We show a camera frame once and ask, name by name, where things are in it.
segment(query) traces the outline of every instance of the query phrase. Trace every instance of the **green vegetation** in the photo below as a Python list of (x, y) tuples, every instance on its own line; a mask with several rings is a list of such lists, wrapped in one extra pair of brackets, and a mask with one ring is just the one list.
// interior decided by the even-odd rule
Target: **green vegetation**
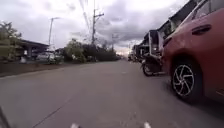
[(74, 38), (62, 50), (62, 55), (65, 61), (78, 63), (118, 60), (116, 52), (112, 48), (107, 48), (106, 45), (99, 47), (91, 44), (83, 44)]
[(12, 27), (12, 23), (0, 23), (0, 59), (13, 60), (22, 34)]

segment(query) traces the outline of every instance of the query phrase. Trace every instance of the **cloudy sky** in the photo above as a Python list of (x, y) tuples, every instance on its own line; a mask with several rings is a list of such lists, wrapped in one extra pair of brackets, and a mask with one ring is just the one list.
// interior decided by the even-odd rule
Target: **cloudy sky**
[[(69, 39), (90, 42), (94, 0), (0, 0), (0, 21), (12, 22), (22, 37), (48, 44), (50, 18), (52, 43), (64, 47)], [(118, 52), (127, 53), (129, 42), (139, 43), (150, 29), (160, 27), (188, 0), (95, 0), (99, 43), (112, 40)]]

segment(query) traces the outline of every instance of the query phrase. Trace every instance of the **red car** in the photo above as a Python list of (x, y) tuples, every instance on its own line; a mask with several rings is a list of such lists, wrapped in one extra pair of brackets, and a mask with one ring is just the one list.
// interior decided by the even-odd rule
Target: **red car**
[(224, 0), (202, 1), (163, 45), (164, 69), (178, 97), (223, 99)]

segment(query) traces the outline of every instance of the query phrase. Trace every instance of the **car wheel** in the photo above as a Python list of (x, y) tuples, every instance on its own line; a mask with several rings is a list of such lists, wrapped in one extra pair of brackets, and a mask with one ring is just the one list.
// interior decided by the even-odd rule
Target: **car wheel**
[(149, 76), (153, 76), (154, 74), (151, 72), (149, 66), (147, 65), (143, 65), (142, 67), (142, 71), (144, 73), (145, 76), (149, 77)]
[(171, 85), (175, 94), (188, 103), (197, 103), (203, 94), (200, 66), (192, 60), (175, 63), (171, 72)]

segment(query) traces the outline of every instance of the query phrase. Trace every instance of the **road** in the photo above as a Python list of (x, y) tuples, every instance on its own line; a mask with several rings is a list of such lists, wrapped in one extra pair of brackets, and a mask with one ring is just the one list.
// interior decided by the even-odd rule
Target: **road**
[(14, 128), (223, 128), (222, 105), (190, 106), (167, 81), (126, 61), (85, 64), (1, 78), (0, 104)]

